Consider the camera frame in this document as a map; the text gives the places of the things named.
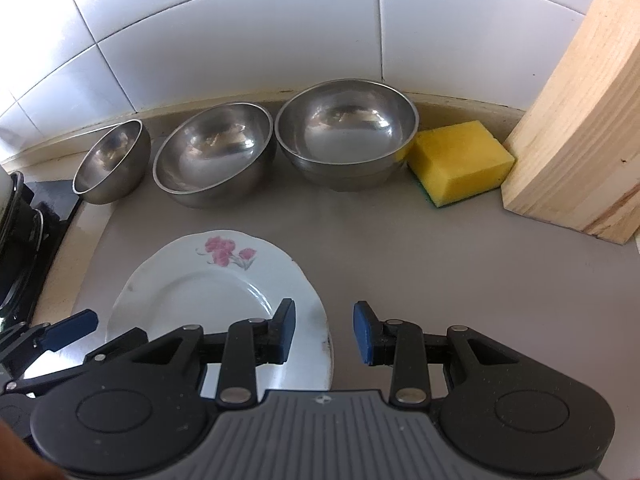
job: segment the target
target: gray ribbed plate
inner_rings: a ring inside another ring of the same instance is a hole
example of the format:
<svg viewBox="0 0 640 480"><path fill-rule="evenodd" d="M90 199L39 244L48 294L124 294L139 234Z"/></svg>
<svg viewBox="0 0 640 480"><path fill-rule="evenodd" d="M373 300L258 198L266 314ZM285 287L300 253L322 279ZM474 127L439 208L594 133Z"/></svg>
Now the gray ribbed plate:
<svg viewBox="0 0 640 480"><path fill-rule="evenodd" d="M148 480L495 480L457 455L423 413L377 391L270 391L226 412L189 456ZM602 480L594 471L580 480Z"/></svg>

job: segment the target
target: blue gripper pad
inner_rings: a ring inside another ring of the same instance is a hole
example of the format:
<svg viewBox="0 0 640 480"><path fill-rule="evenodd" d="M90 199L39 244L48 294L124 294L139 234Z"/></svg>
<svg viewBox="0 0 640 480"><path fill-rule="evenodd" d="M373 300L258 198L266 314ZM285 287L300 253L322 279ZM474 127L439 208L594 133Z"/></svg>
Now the blue gripper pad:
<svg viewBox="0 0 640 480"><path fill-rule="evenodd" d="M49 326L39 339L39 344L43 350L57 352L95 331L97 327L98 315L93 310L86 309Z"/></svg>
<svg viewBox="0 0 640 480"><path fill-rule="evenodd" d="M356 336L362 362L373 364L373 345L371 343L371 325L367 321L359 304L353 305L353 334Z"/></svg>
<svg viewBox="0 0 640 480"><path fill-rule="evenodd" d="M270 362L283 364L289 357L291 341L296 331L296 303L289 298L282 300L271 321L278 323L280 327L271 341L272 344L277 345L277 348L274 349L276 357Z"/></svg>

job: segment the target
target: plate rim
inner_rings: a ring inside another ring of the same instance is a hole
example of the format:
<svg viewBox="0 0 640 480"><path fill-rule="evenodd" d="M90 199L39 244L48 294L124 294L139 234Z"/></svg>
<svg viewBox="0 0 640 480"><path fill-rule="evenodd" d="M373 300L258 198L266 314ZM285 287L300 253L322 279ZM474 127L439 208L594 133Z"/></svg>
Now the plate rim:
<svg viewBox="0 0 640 480"><path fill-rule="evenodd" d="M248 238L252 238L254 240L258 240L259 242L261 242L263 244L266 244L271 250L275 250L275 251L285 255L290 260L290 262L292 263L292 268L295 269L296 272L299 273L299 275L298 275L299 279L301 279L304 282L306 282L306 284L310 287L310 290L315 294L316 298L318 298L318 304L319 304L320 310L322 311L322 314L324 315L324 328L325 328L324 331L326 333L326 344L324 343L325 339L323 339L322 343L321 343L321 346L322 346L322 357L325 357L328 360L328 367L327 367L328 370L327 370L326 376L323 378L324 379L324 384L323 384L323 388L322 389L323 390L329 390L331 388L331 385L332 385L333 379L334 379L334 345L333 345L333 342L332 342L331 331L330 331L330 328L329 328L329 322L328 322L328 319L327 319L327 316L326 316L326 310L324 309L324 304L322 304L322 299L320 298L320 295L318 294L318 292L316 291L316 289L314 288L312 283L309 281L309 279L307 278L307 276L303 272L302 268L289 255L289 253L287 253L286 251L284 251L283 249L281 249L277 245L271 243L270 241L265 240L264 238L259 238L259 237L250 235L248 233L244 233L242 231L236 231L236 230L233 230L233 229L215 229L215 230L210 230L210 231L202 231L202 232L198 232L198 233L190 233L190 234L187 234L187 235L183 235L183 236L178 237L178 238L172 240L171 242L165 244L164 246L159 248L155 253L153 253L151 256L149 256L146 260L144 260L142 263L140 263L139 266L137 266L136 269L128 277L127 281L125 282L125 284L122 287L122 290L118 294L118 297L116 298L116 300L113 303L113 307L111 308L110 315L109 315L108 319L105 322L104 341L108 342L111 339L113 339L114 337L116 337L116 335L113 335L113 328L111 326L111 322L113 320L114 314L116 313L116 311L119 308L119 305L122 303L121 302L122 297L125 296L126 294L128 294L129 285L132 282L132 280L135 279L135 275L137 273L139 273L140 270L142 270L145 267L148 267L150 264L153 263L154 260L156 260L158 258L161 258L162 257L161 253L166 252L166 250L170 250L172 248L172 246L175 246L180 242L184 242L188 238L215 237L215 236L223 236L223 235L226 235L227 237L231 237L233 235L241 235L241 236L245 236L245 237L248 237Z"/></svg>

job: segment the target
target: wood grain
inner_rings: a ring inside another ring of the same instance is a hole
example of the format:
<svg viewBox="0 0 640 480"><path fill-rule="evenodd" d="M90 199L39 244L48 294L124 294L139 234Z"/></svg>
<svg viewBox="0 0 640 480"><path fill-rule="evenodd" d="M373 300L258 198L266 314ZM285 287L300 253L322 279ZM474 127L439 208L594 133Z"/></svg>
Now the wood grain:
<svg viewBox="0 0 640 480"><path fill-rule="evenodd" d="M505 141L504 207L625 243L640 226L640 0L593 0Z"/></svg>

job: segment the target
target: bowl rim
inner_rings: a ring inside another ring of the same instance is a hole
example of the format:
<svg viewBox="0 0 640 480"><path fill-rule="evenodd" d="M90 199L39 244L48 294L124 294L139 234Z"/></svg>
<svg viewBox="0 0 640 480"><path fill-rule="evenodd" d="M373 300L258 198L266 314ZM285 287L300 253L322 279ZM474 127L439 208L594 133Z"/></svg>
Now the bowl rim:
<svg viewBox="0 0 640 480"><path fill-rule="evenodd" d="M95 153L95 149L98 147L98 145L100 145L100 143L106 139L106 137L116 128L121 127L123 124L127 124L127 123L138 123L138 134L136 135L136 140L133 141L133 144L131 145L131 147L129 148L129 150L127 151L127 153L125 153L125 155L120 159L119 163L116 164L113 169L106 174L104 177L102 177L97 184L94 184L93 186L91 186L89 189L85 189L84 191L78 191L76 189L76 179L78 178L78 173L80 173L80 170L82 170L82 167L85 165L85 163L87 162L87 160L89 159L89 157L91 155L93 155ZM78 196L82 196L84 194L89 193L91 190L94 190L96 187L100 186L101 183L103 183L109 176L111 173L113 173L114 171L116 171L119 167L120 164L122 164L124 162L124 160L131 154L131 150L133 150L133 147L138 143L138 141L140 140L140 136L142 135L143 130L145 129L145 125L142 123L142 121L140 119L128 119L126 121L122 121L119 124L116 124L113 128L110 128L109 131L107 133L105 133L103 136L100 137L100 139L98 139L96 141L96 143L91 147L91 149L86 152L86 154L84 155L84 157L82 158L82 162L80 162L80 166L78 166L78 169L76 170L76 174L74 175L74 179L71 183L71 187L73 189L73 192L78 195Z"/></svg>
<svg viewBox="0 0 640 480"><path fill-rule="evenodd" d="M280 136L280 129L279 129L279 124L280 124L280 117L282 116L282 113L284 110L286 110L287 107L289 107L289 105L295 101L295 99L297 99L298 97L302 96L303 94L306 94L307 92L311 92L312 90L315 90L317 88L320 88L322 86L325 85L329 85L332 83L339 83L339 82L345 82L345 81L357 81L357 82L361 82L361 83L369 83L369 84L373 84L376 86L382 86L384 88L387 88L389 90L391 90L392 92L395 92L396 94L398 94L402 99L404 99L406 102L409 103L409 106L411 107L411 110L414 112L414 129L412 130L411 134L409 135L408 139L403 142L400 146L398 146L397 148L390 150L389 152L384 153L383 155L377 156L376 158L369 158L367 160L360 160L358 162L327 162L325 160L318 160L316 158L308 158L306 156L300 155L297 152L294 152L292 149L290 149L289 146L286 145L286 143L284 143L284 141L282 140L282 137ZM278 139L278 144L280 145L280 147L283 150L286 150L286 152L289 152L291 155L301 159L301 160L305 160L306 162L312 162L314 164L322 164L324 166L357 166L359 164L369 164L370 162L375 162L377 160L380 160L382 158L385 158L389 155L392 155L393 153L397 153L399 151L401 151L403 148L405 148L406 146L408 146L412 140L414 140L415 134L418 131L418 127L420 126L420 114L418 113L418 109L415 107L415 104L413 101L411 101L411 99L409 99L406 95L404 95L404 93L402 93L401 91L399 91L397 88L393 88L392 86L389 86L386 83L380 82L380 81L373 81L371 79L363 79L363 78L354 78L354 77L347 77L347 78L342 78L342 79L331 79L331 81L323 81L321 83L318 83L316 85L310 86L309 88L304 89L303 91L298 92L297 94L295 94L291 99L289 99L286 103L284 103L281 107L280 110L278 110L278 114L276 115L276 119L274 121L274 132L276 135L276 139Z"/></svg>
<svg viewBox="0 0 640 480"><path fill-rule="evenodd" d="M190 123L191 121L193 121L194 119L196 119L200 115L205 114L206 112L210 112L212 110L215 110L216 108L237 106L237 105L248 105L248 106L252 106L254 108L258 108L258 110L260 110L267 117L267 120L269 121L269 134L267 135L267 138L265 139L264 144L263 144L262 148L260 149L260 151L245 166L243 166L242 168L237 170L234 174L226 177L224 180L220 180L220 181L216 182L215 184L211 184L210 186L205 186L205 187L201 187L199 189L193 189L193 190L190 190L190 191L180 191L180 190L177 190L177 189L171 189L170 187L167 187L164 184L162 184L160 182L160 180L158 179L158 160L160 158L162 150L164 150L164 147L172 139L172 137L175 134L177 134L178 131L180 131L186 124ZM231 180L233 177L238 176L240 173L242 173L244 170L246 170L246 168L248 168L250 165L252 165L258 159L258 157L260 157L262 155L262 152L264 152L264 150L267 149L267 146L269 145L271 137L273 137L273 117L271 117L271 114L269 113L269 111L264 106L261 106L261 105L256 104L256 103L251 103L249 101L232 101L232 102L228 102L228 103L220 103L219 105L215 105L215 106L212 106L210 108L206 108L205 110L199 111L197 114L195 114L195 115L189 117L187 120L183 121L174 131L171 132L171 134L162 142L162 145L160 146L160 148L158 149L158 152L156 153L156 156L154 157L154 163L153 163L153 167L152 167L151 173L153 174L154 181L156 182L158 187L160 189L164 190L167 193L170 193L172 195L190 195L190 194L194 194L194 193L200 193L200 192L203 192L203 191L206 191L206 190L209 190L209 189L213 189L213 188L215 188L217 186L220 186L221 184L224 184L225 182Z"/></svg>

